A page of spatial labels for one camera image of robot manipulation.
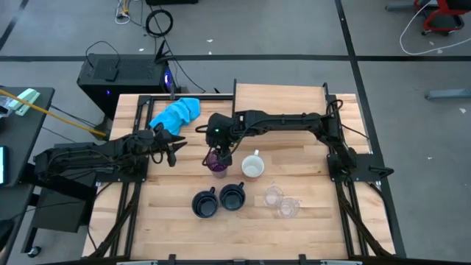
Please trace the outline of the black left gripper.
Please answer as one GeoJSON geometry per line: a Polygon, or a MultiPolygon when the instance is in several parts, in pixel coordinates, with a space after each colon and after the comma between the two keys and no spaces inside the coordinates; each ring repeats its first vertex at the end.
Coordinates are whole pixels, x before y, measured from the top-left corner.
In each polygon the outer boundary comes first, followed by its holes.
{"type": "Polygon", "coordinates": [[[153,142],[150,147],[150,152],[155,154],[157,152],[165,152],[174,154],[177,150],[184,147],[187,142],[175,143],[185,140],[185,137],[179,135],[172,135],[167,129],[164,128],[163,123],[158,123],[154,129],[153,142]]]}

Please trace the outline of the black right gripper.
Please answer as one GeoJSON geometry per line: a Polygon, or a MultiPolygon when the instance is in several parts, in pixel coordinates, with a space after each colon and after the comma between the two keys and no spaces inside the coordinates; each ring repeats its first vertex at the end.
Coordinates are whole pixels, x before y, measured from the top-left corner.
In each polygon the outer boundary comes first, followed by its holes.
{"type": "Polygon", "coordinates": [[[205,132],[206,144],[209,147],[220,147],[210,152],[210,161],[219,162],[222,159],[222,165],[232,165],[232,151],[229,148],[234,140],[232,136],[233,119],[220,113],[214,113],[208,119],[208,125],[205,132]]]}

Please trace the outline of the tall purple plastic tumbler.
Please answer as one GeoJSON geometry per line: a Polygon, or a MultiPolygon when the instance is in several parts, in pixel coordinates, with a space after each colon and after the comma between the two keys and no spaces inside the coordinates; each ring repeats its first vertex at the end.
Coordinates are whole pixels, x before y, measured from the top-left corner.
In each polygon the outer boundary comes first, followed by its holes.
{"type": "Polygon", "coordinates": [[[220,164],[216,150],[209,153],[205,162],[215,178],[221,179],[227,176],[227,165],[220,164]]]}

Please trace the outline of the orange mug with white inside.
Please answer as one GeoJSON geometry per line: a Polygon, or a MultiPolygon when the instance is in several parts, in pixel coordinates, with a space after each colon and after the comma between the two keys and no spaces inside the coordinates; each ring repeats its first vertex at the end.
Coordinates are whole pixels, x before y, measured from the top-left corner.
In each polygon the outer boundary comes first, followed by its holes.
{"type": "Polygon", "coordinates": [[[252,155],[248,155],[241,163],[241,170],[243,175],[251,181],[257,180],[264,172],[265,163],[259,155],[259,150],[256,149],[252,155]]]}

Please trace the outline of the black mug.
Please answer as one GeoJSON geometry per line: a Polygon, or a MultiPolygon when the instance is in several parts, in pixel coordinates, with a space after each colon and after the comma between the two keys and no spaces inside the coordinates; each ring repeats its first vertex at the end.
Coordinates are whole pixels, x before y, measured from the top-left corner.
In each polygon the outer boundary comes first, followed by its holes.
{"type": "Polygon", "coordinates": [[[216,189],[211,187],[207,191],[200,191],[192,199],[191,207],[196,216],[202,219],[211,218],[218,210],[216,189]]]}
{"type": "Polygon", "coordinates": [[[244,182],[228,184],[219,193],[219,201],[228,211],[239,210],[244,205],[245,199],[244,182]]]}

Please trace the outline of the blue cloth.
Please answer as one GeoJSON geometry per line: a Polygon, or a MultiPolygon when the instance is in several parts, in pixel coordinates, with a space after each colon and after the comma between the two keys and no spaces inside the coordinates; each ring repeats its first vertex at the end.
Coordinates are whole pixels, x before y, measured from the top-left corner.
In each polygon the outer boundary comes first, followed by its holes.
{"type": "Polygon", "coordinates": [[[181,98],[154,117],[149,126],[154,129],[159,123],[172,135],[179,135],[183,126],[189,125],[200,116],[200,101],[196,98],[181,98]]]}

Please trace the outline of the clear glass cup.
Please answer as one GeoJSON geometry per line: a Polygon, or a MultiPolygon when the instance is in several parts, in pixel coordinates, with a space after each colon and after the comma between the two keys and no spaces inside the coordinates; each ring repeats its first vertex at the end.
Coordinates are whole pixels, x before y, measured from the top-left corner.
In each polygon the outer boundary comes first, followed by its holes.
{"type": "Polygon", "coordinates": [[[291,197],[282,199],[278,206],[278,214],[283,218],[294,218],[300,208],[300,201],[291,197]]]}
{"type": "Polygon", "coordinates": [[[270,208],[278,208],[283,201],[283,191],[277,186],[269,187],[264,195],[264,204],[270,208]]]}

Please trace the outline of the black computer tower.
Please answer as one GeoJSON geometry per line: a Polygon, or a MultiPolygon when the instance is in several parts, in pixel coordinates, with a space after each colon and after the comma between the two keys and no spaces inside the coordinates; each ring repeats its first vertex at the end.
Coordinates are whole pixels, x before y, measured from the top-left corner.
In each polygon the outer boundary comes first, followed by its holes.
{"type": "Polygon", "coordinates": [[[113,120],[122,94],[169,93],[174,85],[168,62],[154,62],[152,54],[89,54],[77,78],[82,91],[113,120]],[[118,68],[114,82],[104,79],[109,68],[118,68]]]}

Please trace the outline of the black wifi antenna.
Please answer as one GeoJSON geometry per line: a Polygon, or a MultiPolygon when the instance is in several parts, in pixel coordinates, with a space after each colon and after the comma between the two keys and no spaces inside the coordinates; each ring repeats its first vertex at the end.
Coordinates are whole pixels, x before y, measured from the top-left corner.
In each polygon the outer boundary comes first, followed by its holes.
{"type": "Polygon", "coordinates": [[[155,54],[155,63],[160,63],[161,61],[165,61],[169,58],[168,53],[170,52],[168,49],[164,50],[166,47],[166,41],[163,40],[155,54]]]}

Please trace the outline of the black cart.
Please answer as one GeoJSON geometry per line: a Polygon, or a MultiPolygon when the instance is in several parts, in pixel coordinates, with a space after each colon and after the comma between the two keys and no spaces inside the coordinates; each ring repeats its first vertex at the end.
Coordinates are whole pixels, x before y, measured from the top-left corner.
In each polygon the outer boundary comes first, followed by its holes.
{"type": "Polygon", "coordinates": [[[43,189],[38,199],[38,209],[34,211],[31,225],[21,248],[22,253],[35,257],[41,248],[34,245],[39,229],[76,233],[79,227],[87,225],[91,216],[92,201],[84,201],[43,189]]]}

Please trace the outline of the black side desk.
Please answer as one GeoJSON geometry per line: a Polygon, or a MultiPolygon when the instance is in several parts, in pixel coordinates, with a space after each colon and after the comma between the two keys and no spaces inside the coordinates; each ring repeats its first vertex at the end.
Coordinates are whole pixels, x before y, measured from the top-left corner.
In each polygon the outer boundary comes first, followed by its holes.
{"type": "Polygon", "coordinates": [[[23,116],[11,113],[0,118],[0,146],[6,147],[6,183],[2,188],[18,184],[38,138],[46,114],[29,109],[23,116]]]}

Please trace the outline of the tablet screen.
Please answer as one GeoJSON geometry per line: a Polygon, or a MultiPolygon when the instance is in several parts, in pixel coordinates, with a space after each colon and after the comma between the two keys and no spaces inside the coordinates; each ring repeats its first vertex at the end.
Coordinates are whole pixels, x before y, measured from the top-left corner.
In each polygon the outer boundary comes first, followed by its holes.
{"type": "Polygon", "coordinates": [[[9,183],[9,149],[6,146],[0,145],[0,186],[5,186],[9,183]]]}

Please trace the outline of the grey floor bar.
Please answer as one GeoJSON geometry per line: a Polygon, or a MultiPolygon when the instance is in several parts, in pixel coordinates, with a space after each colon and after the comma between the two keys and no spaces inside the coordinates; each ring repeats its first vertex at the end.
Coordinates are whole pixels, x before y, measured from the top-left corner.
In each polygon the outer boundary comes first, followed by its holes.
{"type": "Polygon", "coordinates": [[[431,90],[425,93],[427,100],[432,99],[471,99],[471,88],[431,90]]]}

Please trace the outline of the red chair base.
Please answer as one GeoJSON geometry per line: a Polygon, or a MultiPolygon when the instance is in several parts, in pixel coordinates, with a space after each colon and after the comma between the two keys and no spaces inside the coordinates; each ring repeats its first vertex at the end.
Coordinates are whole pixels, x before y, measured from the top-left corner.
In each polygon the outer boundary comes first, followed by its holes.
{"type": "Polygon", "coordinates": [[[464,27],[462,16],[471,12],[471,0],[414,0],[414,7],[425,17],[422,35],[449,35],[464,27]]]}

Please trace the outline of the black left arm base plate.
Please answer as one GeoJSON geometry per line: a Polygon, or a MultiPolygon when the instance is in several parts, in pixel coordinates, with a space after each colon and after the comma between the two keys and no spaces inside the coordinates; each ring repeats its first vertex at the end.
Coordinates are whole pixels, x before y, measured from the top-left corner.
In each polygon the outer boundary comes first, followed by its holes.
{"type": "Polygon", "coordinates": [[[96,177],[104,183],[140,183],[146,180],[148,155],[136,155],[114,147],[96,147],[107,157],[105,166],[96,169],[96,177]]]}

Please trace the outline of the wooden shelf with black frame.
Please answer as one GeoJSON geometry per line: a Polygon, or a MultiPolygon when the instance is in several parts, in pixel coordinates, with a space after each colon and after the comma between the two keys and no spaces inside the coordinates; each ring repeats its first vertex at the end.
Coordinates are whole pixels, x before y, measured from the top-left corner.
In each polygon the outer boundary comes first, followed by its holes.
{"type": "MultiPolygon", "coordinates": [[[[235,87],[235,110],[262,110],[268,114],[324,114],[325,92],[320,86],[262,85],[237,83],[235,87]]],[[[316,145],[316,137],[307,131],[268,132],[264,135],[246,137],[241,145],[262,146],[316,145]]]]}

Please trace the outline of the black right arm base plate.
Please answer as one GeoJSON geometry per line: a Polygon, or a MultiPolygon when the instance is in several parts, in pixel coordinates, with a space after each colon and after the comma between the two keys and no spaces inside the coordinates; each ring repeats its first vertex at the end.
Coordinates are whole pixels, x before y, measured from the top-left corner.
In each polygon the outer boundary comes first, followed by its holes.
{"type": "Polygon", "coordinates": [[[340,182],[376,182],[394,173],[388,167],[380,166],[373,154],[327,156],[330,178],[340,182]]]}

